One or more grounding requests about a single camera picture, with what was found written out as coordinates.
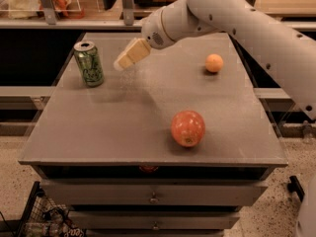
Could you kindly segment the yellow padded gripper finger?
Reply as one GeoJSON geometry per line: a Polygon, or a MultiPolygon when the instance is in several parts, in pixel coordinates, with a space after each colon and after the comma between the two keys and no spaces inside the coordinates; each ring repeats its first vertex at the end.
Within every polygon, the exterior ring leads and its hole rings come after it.
{"type": "Polygon", "coordinates": [[[145,39],[132,39],[114,62],[114,68],[122,71],[148,56],[151,46],[145,39]]]}

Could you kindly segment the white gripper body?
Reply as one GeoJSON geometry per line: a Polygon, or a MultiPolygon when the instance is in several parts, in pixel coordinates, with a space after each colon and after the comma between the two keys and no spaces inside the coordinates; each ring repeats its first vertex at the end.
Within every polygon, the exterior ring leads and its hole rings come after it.
{"type": "Polygon", "coordinates": [[[163,26],[164,7],[154,11],[142,20],[141,34],[149,45],[155,49],[163,49],[175,42],[166,34],[163,26]]]}

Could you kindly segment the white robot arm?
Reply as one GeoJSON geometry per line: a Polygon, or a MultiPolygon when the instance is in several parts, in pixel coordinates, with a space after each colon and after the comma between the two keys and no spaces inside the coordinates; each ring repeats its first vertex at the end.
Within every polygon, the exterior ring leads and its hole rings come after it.
{"type": "Polygon", "coordinates": [[[310,119],[316,119],[316,41],[258,11],[246,0],[177,0],[142,21],[114,62],[124,70],[185,38],[224,31],[233,37],[310,119]]]}

